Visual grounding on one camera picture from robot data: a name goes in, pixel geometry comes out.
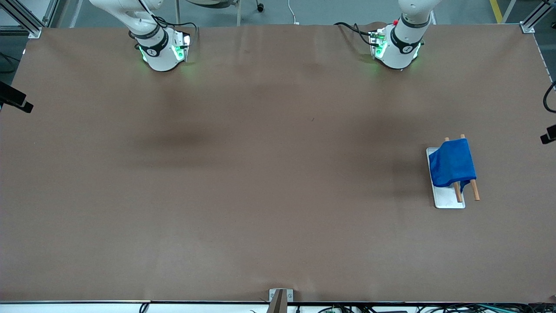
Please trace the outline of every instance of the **black band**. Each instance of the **black band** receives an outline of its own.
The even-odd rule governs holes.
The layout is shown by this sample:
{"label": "black band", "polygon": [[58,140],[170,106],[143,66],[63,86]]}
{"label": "black band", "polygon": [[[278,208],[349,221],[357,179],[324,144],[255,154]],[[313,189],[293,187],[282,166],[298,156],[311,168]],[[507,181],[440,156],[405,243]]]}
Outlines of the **black band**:
{"label": "black band", "polygon": [[168,44],[168,33],[166,31],[164,31],[164,38],[162,38],[162,40],[159,43],[157,43],[156,45],[151,46],[151,47],[147,47],[147,46],[143,46],[143,45],[140,45],[140,46],[141,46],[141,50],[143,50],[143,52],[145,52],[149,56],[155,57],[155,56],[160,55],[160,51],[162,51],[162,49],[164,49],[167,44]]}
{"label": "black band", "polygon": [[138,34],[135,34],[135,33],[132,33],[132,34],[135,36],[135,39],[149,39],[149,38],[153,38],[156,35],[156,33],[158,32],[159,29],[160,29],[160,26],[157,25],[155,27],[155,29],[148,34],[145,34],[145,35],[138,35]]}
{"label": "black band", "polygon": [[423,38],[421,38],[415,43],[403,42],[396,36],[395,30],[396,30],[396,28],[394,27],[394,29],[390,33],[390,37],[392,38],[392,43],[394,44],[394,46],[396,46],[396,47],[398,47],[398,49],[400,49],[400,53],[405,54],[405,55],[413,52],[413,50],[418,47],[419,43],[421,42],[421,39],[423,39]]}
{"label": "black band", "polygon": [[429,18],[426,20],[426,22],[425,22],[425,23],[421,23],[421,24],[412,24],[412,23],[410,23],[409,21],[407,21],[407,20],[405,19],[405,17],[403,16],[403,14],[402,14],[402,16],[401,16],[400,19],[401,19],[402,23],[403,23],[404,25],[406,25],[407,27],[411,27],[411,28],[423,28],[423,27],[425,27],[425,26],[427,26],[427,25],[429,24],[429,22],[430,22],[430,14],[429,14]]}

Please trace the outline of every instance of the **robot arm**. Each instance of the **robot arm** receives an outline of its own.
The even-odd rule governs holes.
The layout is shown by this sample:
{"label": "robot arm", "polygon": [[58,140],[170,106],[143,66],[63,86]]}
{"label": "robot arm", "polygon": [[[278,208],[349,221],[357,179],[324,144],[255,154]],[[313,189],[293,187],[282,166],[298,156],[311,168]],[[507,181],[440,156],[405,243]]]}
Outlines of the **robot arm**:
{"label": "robot arm", "polygon": [[442,0],[398,0],[402,14],[399,20],[377,30],[372,39],[373,56],[393,69],[407,67],[421,47],[421,39],[430,25],[430,12]]}
{"label": "robot arm", "polygon": [[155,71],[169,71],[185,61],[190,36],[161,27],[150,10],[159,9],[163,0],[90,0],[130,29],[139,43],[143,60]]}

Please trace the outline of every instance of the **yellow floor line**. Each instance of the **yellow floor line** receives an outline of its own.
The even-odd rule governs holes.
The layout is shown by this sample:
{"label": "yellow floor line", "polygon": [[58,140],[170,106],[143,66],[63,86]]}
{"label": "yellow floor line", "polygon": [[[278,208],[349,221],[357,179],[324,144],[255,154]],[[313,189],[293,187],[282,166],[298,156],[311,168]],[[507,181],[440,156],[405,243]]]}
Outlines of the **yellow floor line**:
{"label": "yellow floor line", "polygon": [[500,7],[498,6],[498,1],[490,0],[490,6],[492,7],[492,12],[494,12],[496,23],[500,24],[502,22],[502,11],[500,11]]}

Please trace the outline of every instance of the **white tray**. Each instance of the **white tray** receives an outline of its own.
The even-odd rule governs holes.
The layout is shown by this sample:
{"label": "white tray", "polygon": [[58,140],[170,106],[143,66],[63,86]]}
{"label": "white tray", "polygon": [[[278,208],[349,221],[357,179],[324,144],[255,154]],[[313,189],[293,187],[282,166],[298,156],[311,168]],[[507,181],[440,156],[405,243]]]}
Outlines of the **white tray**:
{"label": "white tray", "polygon": [[[430,162],[429,155],[438,150],[438,148],[427,148],[426,149],[426,162],[429,164],[429,176],[430,176]],[[439,209],[463,209],[465,208],[465,199],[463,198],[463,193],[461,198],[463,202],[458,202],[455,196],[454,185],[448,187],[435,187],[433,185],[433,180],[430,180],[430,185],[433,186],[433,196],[434,196],[434,206]]]}

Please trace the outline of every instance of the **brown paper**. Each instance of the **brown paper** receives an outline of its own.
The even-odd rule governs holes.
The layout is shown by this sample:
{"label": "brown paper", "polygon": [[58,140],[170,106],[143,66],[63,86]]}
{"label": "brown paper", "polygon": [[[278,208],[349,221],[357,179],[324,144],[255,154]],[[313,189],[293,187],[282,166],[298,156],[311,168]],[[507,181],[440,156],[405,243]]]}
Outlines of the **brown paper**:
{"label": "brown paper", "polygon": [[[550,301],[549,79],[516,25],[432,26],[404,71],[336,26],[203,28],[154,72],[126,29],[45,29],[2,111],[2,300]],[[434,207],[465,134],[481,201]]]}

